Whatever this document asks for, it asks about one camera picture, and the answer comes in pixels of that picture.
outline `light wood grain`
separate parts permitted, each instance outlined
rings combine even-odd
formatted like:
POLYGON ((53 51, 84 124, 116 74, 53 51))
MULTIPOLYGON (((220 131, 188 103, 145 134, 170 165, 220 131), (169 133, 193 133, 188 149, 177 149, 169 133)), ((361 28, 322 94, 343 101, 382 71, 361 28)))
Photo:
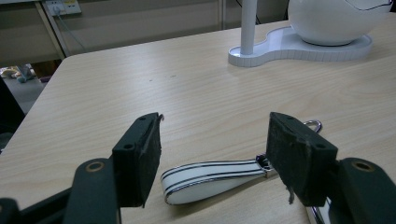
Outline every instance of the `light wood grain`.
MULTIPOLYGON (((320 119, 338 158, 373 161, 396 181, 396 15, 370 35, 366 59, 229 65, 240 30, 81 54, 63 61, 0 156, 0 197, 21 208, 70 187, 84 161, 107 158, 141 115, 160 112, 163 154, 146 208, 123 223, 306 223, 279 178, 167 205, 159 176, 197 161, 247 160, 265 150, 271 111, 320 119)), ((256 40, 286 21, 257 26, 256 40)))

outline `white round object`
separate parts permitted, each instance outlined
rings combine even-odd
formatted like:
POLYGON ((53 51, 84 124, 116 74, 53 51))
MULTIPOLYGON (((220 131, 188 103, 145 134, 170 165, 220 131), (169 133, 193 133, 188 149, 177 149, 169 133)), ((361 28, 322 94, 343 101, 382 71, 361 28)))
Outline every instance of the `white round object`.
POLYGON ((290 0, 289 20, 303 41, 341 46, 369 33, 390 8, 391 0, 290 0))

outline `white lamp base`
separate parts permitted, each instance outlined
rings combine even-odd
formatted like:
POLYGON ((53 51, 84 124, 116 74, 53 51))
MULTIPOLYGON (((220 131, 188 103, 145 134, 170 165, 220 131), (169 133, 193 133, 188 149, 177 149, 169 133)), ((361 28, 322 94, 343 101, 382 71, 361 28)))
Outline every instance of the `white lamp base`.
POLYGON ((280 59, 343 62, 365 57, 372 45, 373 40, 368 35, 363 35, 344 46, 312 45, 304 42, 293 28, 288 26, 269 32, 266 40, 254 45, 252 54, 241 54, 241 47, 230 49, 228 62, 239 67, 255 67, 280 59))

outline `white leather strap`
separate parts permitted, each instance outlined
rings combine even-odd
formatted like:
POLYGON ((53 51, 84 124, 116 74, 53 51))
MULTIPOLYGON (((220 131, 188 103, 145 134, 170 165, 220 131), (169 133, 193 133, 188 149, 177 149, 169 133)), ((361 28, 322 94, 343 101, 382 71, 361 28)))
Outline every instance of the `white leather strap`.
POLYGON ((163 194, 169 204, 192 203, 255 178, 266 176, 256 160, 207 161, 187 164, 163 173, 163 194))

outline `white lamp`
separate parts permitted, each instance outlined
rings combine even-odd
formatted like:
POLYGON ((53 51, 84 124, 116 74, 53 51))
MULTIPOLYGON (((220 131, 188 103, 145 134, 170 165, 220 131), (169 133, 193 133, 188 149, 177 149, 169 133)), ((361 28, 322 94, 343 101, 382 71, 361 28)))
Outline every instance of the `white lamp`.
POLYGON ((229 63, 235 66, 255 67, 279 59, 316 62, 356 60, 365 57, 373 45, 373 41, 368 35, 362 35, 343 46, 329 47, 308 44, 290 26, 275 29, 267 34, 266 40, 254 44, 257 0, 244 0, 242 4, 241 46, 230 49, 228 54, 229 63))

